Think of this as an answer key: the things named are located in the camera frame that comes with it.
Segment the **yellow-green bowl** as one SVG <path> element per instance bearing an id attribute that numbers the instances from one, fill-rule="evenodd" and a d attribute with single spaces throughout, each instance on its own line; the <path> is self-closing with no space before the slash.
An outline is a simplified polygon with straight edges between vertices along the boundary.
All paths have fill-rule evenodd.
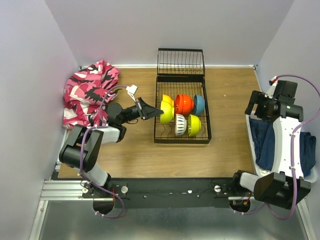
<path id="1" fill-rule="evenodd" d="M 160 109 L 163 111 L 160 115 L 160 123 L 162 125 L 168 124 L 174 118 L 174 107 L 170 103 L 162 100 Z"/>

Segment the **yellow-orange bowl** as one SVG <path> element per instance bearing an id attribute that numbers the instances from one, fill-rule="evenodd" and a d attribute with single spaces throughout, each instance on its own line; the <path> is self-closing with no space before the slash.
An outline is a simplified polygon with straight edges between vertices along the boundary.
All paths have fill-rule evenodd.
<path id="1" fill-rule="evenodd" d="M 172 100 L 172 98 L 166 94 L 162 95 L 162 101 L 170 104 L 172 107 L 174 106 L 174 101 Z"/>

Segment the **black wire dish rack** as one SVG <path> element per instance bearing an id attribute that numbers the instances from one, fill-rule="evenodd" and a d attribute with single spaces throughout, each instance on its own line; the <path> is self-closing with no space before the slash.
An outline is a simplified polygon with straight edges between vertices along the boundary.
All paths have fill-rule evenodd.
<path id="1" fill-rule="evenodd" d="M 154 121 L 157 144 L 208 144 L 212 138 L 202 49 L 160 47 Z"/>

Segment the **blue bowl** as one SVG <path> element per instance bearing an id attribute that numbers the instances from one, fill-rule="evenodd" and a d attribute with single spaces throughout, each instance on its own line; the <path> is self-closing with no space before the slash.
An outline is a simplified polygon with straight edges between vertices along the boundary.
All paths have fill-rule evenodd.
<path id="1" fill-rule="evenodd" d="M 204 111 L 205 111 L 205 99 L 203 98 L 202 95 L 196 94 L 193 98 L 193 114 L 196 116 L 200 116 Z"/>

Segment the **lime green bowl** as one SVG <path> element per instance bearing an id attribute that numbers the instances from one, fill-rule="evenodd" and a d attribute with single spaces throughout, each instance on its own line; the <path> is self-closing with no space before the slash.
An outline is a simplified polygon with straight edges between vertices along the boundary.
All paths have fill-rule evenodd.
<path id="1" fill-rule="evenodd" d="M 188 136 L 189 137 L 196 136 L 202 128 L 202 123 L 199 117 L 196 115 L 190 114 L 188 116 L 187 123 L 188 123 Z"/>

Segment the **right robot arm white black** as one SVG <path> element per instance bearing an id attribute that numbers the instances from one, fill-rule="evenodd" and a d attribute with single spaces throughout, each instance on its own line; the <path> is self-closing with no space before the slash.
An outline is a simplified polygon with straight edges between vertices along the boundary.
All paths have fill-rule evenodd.
<path id="1" fill-rule="evenodd" d="M 242 170 L 233 175 L 230 191 L 241 196 L 250 191 L 254 198 L 268 205 L 291 210 L 311 191 L 304 180 L 300 163 L 300 128 L 303 108 L 295 104 L 296 82 L 269 81 L 267 92 L 251 93 L 245 115 L 254 114 L 272 125 L 275 136 L 273 164 L 269 174 L 258 176 Z"/>

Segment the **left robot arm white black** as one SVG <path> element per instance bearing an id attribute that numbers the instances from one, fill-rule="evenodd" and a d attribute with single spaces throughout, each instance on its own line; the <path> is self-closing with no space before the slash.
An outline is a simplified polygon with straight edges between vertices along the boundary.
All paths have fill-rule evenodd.
<path id="1" fill-rule="evenodd" d="M 102 144 L 118 143 L 124 138 L 128 122 L 141 118 L 148 120 L 164 113 L 163 110 L 147 104 L 141 97 L 135 105 L 123 108 L 119 103 L 106 107 L 105 126 L 85 127 L 77 124 L 71 130 L 59 153 L 59 161 L 76 169 L 79 175 L 89 181 L 93 191 L 101 198 L 112 193 L 112 177 L 97 163 Z"/>

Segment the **orange-red bowl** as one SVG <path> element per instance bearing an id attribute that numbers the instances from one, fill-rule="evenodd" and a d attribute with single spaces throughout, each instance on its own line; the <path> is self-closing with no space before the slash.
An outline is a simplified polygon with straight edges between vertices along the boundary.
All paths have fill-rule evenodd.
<path id="1" fill-rule="evenodd" d="M 184 111 L 187 114 L 190 114 L 193 109 L 194 109 L 194 101 L 192 100 L 192 98 L 188 95 L 185 94 L 185 97 L 184 97 Z"/>
<path id="2" fill-rule="evenodd" d="M 174 100 L 174 112 L 180 115 L 186 115 L 185 112 L 185 95 L 178 94 Z"/>

